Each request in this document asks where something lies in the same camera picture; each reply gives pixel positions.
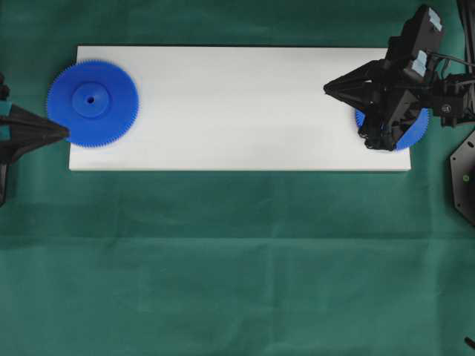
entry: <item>black plastic part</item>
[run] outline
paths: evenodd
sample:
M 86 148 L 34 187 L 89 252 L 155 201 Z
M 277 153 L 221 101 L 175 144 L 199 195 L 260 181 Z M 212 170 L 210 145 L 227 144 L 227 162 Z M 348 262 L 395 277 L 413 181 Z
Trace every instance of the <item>black plastic part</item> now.
M 470 339 L 468 336 L 464 339 L 465 343 L 475 350 L 475 341 Z
M 24 154 L 69 136 L 69 130 L 48 119 L 12 105 L 8 116 L 0 116 L 0 126 L 7 125 L 10 139 L 0 141 L 0 206 L 7 192 L 8 165 Z
M 466 62 L 474 64 L 475 0 L 457 0 L 457 5 Z M 457 60 L 437 53 L 443 34 L 439 15 L 422 5 L 401 35 L 390 38 L 385 59 L 368 62 L 324 86 L 326 94 L 365 114 L 359 133 L 368 148 L 393 150 L 422 108 L 432 108 L 442 126 L 475 123 L 475 68 L 467 65 L 468 73 L 447 78 L 437 73 L 442 61 Z
M 475 225 L 475 132 L 451 156 L 455 208 Z
M 431 83 L 439 79 L 434 72 L 436 59 L 427 57 L 421 65 L 424 72 L 414 63 L 421 52 L 439 49 L 444 28 L 434 16 L 422 5 L 404 24 L 401 35 L 390 38 L 384 59 L 368 62 L 324 86 L 326 94 L 365 114 L 359 134 L 368 148 L 394 150 L 420 110 L 430 106 Z

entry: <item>table surface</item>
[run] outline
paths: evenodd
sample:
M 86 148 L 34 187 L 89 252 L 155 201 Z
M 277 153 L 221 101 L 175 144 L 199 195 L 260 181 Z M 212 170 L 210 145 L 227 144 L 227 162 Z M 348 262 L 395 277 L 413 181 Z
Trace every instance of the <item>table surface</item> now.
M 323 90 L 356 63 L 385 53 L 384 48 L 80 46 L 79 62 L 101 59 L 127 72 L 140 109 L 131 129 L 110 145 L 71 145 L 69 168 L 409 171 L 408 149 L 368 150 L 358 135 L 355 109 Z M 319 70 L 322 65 L 325 71 Z
M 421 3 L 3 0 L 0 71 L 45 114 L 77 45 L 385 47 Z M 455 1 L 428 3 L 441 52 L 463 56 Z M 71 172 L 66 142 L 28 154 L 0 209 L 1 353 L 471 355 L 475 230 L 448 156 L 472 129 L 433 119 L 407 173 Z

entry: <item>white platform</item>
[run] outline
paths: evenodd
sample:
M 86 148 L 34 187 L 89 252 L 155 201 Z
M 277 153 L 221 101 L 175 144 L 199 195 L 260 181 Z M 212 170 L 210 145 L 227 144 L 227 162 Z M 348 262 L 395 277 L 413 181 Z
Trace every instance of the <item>white platform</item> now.
M 323 85 L 384 49 L 78 47 L 127 71 L 140 96 L 123 138 L 71 145 L 72 170 L 406 171 L 410 153 L 371 151 L 353 109 Z

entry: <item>plastic gear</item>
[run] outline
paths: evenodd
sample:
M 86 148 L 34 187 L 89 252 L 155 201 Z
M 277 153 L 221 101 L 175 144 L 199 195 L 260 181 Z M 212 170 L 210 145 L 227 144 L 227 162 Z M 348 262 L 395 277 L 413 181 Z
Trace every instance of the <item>plastic gear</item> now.
M 48 117 L 69 128 L 69 142 L 85 147 L 119 139 L 138 110 L 139 97 L 130 76 L 103 61 L 80 62 L 64 70 L 47 96 Z
M 418 141 L 425 135 L 425 131 L 429 125 L 429 110 L 424 108 L 421 110 L 417 120 L 410 126 L 410 128 L 402 135 L 396 143 L 396 151 L 404 150 Z M 364 113 L 356 110 L 356 124 L 360 128 L 364 122 Z

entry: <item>green fabric background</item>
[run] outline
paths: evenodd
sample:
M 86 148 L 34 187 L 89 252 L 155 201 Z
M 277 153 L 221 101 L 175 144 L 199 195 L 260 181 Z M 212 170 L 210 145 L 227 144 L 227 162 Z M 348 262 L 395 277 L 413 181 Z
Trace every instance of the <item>green fabric background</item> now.
M 421 3 L 0 0 L 0 71 L 44 115 L 78 44 L 385 47 Z M 455 0 L 428 4 L 463 56 Z M 73 173 L 66 142 L 28 154 L 0 209 L 0 354 L 473 355 L 475 231 L 448 170 L 472 129 L 432 120 L 395 174 Z

